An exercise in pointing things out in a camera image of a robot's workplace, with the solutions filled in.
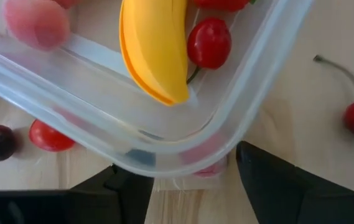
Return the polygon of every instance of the red tomato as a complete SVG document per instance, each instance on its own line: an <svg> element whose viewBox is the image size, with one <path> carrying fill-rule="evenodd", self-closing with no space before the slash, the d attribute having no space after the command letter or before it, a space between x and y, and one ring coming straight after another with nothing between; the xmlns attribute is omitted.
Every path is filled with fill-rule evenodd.
<svg viewBox="0 0 354 224"><path fill-rule="evenodd" d="M195 3L202 9L235 12L243 9L249 3L249 0L195 0Z"/></svg>
<svg viewBox="0 0 354 224"><path fill-rule="evenodd" d="M232 37L225 21L210 17L193 28L187 46L193 63L202 68L218 69L228 59Z"/></svg>
<svg viewBox="0 0 354 224"><path fill-rule="evenodd" d="M71 140L66 135L38 119L35 120L30 127L29 138L34 145L50 152L60 152L70 149L75 143L75 141Z"/></svg>

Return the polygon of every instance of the clear plastic container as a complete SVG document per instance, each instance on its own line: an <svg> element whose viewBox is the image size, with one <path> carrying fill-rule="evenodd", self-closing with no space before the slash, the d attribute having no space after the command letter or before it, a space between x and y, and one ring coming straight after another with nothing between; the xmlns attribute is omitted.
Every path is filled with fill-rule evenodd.
<svg viewBox="0 0 354 224"><path fill-rule="evenodd" d="M191 84L188 103L173 107L130 79L117 39L121 0L111 2L108 22L89 25L108 30L108 44L75 34L47 53L0 34L0 96L127 170L173 177L216 163L242 138L312 0L257 0L236 14L190 5L187 34L203 17L222 17L233 50L221 69Z"/></svg>

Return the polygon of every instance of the cherry stem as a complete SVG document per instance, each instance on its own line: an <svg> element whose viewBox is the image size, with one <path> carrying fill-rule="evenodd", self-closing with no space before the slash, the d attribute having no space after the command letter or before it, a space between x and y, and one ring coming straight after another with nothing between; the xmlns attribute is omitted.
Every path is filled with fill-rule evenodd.
<svg viewBox="0 0 354 224"><path fill-rule="evenodd" d="M197 74L201 71L202 68L200 68L199 66L196 66L195 71L193 72L193 74L188 78L187 80L187 84L191 83L192 80L197 76Z"/></svg>
<svg viewBox="0 0 354 224"><path fill-rule="evenodd" d="M342 65L340 65L338 63L335 63L335 62L333 62L331 60L328 60L326 58L323 58L320 55L316 55L314 57L314 61L317 62L317 63L324 63L324 64L327 64L327 65L330 65L331 67L340 70L354 84L354 74L352 72L350 72L348 69L346 69L344 66L342 66Z"/></svg>

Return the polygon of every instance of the black object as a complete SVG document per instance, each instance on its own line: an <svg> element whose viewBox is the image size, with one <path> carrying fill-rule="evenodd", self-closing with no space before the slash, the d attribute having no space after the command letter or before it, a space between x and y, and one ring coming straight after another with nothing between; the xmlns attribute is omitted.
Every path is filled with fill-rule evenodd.
<svg viewBox="0 0 354 224"><path fill-rule="evenodd" d="M144 223L153 182L111 166L70 190L0 192L0 224Z"/></svg>
<svg viewBox="0 0 354 224"><path fill-rule="evenodd" d="M354 191L247 142L236 160L259 224L354 224Z"/></svg>

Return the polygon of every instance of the pink peach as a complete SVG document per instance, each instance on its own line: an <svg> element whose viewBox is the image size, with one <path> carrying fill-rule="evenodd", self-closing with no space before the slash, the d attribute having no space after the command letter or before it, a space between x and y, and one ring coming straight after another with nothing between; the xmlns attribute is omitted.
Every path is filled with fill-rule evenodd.
<svg viewBox="0 0 354 224"><path fill-rule="evenodd" d="M55 1L6 0L4 17L11 34L35 49L53 50L70 35L67 13Z"/></svg>

